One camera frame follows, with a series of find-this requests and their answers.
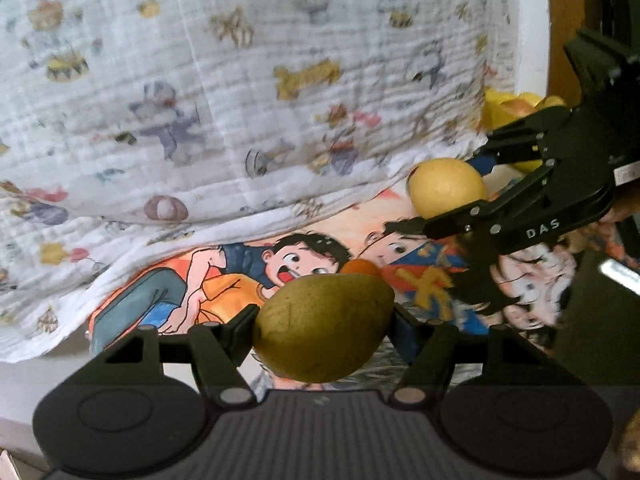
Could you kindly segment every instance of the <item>yellow dog print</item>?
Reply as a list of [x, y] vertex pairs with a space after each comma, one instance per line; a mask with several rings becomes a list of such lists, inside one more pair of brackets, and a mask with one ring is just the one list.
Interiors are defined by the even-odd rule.
[[332, 85], [340, 79], [342, 72], [340, 65], [335, 61], [325, 59], [300, 72], [289, 72], [289, 70], [283, 66], [277, 66], [273, 69], [273, 75], [279, 79], [276, 83], [278, 99], [280, 101], [289, 101], [297, 99], [300, 90], [308, 88], [311, 85], [317, 85], [324, 81]]

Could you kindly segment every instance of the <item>ribbed black surface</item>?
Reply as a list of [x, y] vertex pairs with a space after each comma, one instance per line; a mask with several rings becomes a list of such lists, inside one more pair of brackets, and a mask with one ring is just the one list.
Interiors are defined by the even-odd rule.
[[[274, 391], [223, 415], [187, 459], [149, 480], [499, 480], [450, 450], [421, 413], [375, 392]], [[567, 480], [602, 480], [583, 471]], [[75, 477], [54, 472], [50, 480]]]

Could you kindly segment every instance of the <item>white wall edge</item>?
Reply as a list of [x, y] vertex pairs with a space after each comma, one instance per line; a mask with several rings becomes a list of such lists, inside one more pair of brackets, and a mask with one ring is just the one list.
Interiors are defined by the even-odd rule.
[[516, 93], [545, 96], [550, 58], [549, 0], [511, 0], [518, 23], [514, 67]]

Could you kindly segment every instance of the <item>orange shirt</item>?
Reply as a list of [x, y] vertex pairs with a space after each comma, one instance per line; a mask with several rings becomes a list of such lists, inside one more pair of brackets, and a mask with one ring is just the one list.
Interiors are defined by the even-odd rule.
[[255, 303], [262, 306], [266, 298], [263, 286], [244, 274], [221, 274], [202, 283], [207, 301], [200, 304], [196, 323], [217, 321], [226, 323], [244, 307]]

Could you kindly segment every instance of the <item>red tongue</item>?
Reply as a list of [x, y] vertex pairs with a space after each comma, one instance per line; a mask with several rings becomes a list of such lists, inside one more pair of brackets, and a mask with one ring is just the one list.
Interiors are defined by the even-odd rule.
[[278, 277], [280, 278], [282, 283], [289, 283], [295, 280], [295, 278], [289, 273], [288, 270], [283, 270], [282, 272], [279, 272]]

